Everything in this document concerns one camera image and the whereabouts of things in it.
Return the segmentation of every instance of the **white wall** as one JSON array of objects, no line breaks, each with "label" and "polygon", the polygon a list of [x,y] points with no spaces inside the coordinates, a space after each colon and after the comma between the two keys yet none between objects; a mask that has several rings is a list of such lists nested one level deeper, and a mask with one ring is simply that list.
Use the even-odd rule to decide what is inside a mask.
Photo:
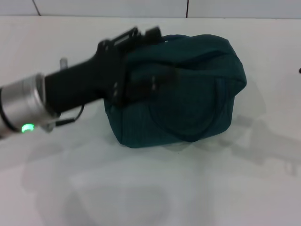
[{"label": "white wall", "polygon": [[66,16],[185,17],[187,0],[36,0],[40,13]]},{"label": "white wall", "polygon": [[37,15],[32,0],[0,0],[1,15]]},{"label": "white wall", "polygon": [[189,0],[188,17],[301,18],[300,0]]}]

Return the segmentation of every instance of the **white table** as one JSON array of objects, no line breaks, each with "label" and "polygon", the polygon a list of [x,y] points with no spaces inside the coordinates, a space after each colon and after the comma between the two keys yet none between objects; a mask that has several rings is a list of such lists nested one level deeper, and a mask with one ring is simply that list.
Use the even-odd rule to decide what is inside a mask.
[{"label": "white table", "polygon": [[0,82],[76,64],[134,25],[229,39],[248,80],[231,127],[129,149],[99,101],[50,135],[1,141],[0,225],[301,225],[301,20],[0,17]]}]

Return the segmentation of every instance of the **dark green bag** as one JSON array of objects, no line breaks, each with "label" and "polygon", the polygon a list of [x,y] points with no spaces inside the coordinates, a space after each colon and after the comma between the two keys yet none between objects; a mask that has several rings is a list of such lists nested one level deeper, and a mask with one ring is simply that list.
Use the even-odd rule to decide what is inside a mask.
[{"label": "dark green bag", "polygon": [[131,79],[175,67],[178,84],[124,109],[105,101],[117,140],[128,147],[194,142],[231,124],[234,96],[246,86],[243,66],[228,40],[213,35],[168,35],[128,55]]}]

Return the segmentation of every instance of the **metal cylinder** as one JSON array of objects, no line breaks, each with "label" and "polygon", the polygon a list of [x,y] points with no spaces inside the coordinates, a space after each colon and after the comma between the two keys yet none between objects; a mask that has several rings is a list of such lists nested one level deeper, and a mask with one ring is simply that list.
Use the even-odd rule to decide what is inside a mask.
[{"label": "metal cylinder", "polygon": [[44,76],[38,74],[0,89],[0,136],[39,126],[58,116],[46,105]]}]

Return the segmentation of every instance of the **robotic arm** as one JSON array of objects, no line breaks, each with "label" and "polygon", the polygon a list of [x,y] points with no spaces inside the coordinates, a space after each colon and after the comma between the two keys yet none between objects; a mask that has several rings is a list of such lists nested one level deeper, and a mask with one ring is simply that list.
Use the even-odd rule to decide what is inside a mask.
[{"label": "robotic arm", "polygon": [[[132,83],[125,66],[127,54],[161,42],[159,28],[142,35],[137,28],[98,44],[89,60],[54,74],[41,74],[0,88],[0,136],[54,124],[61,113],[100,98],[123,107],[145,99],[174,74]],[[65,120],[63,124],[73,122]]]}]

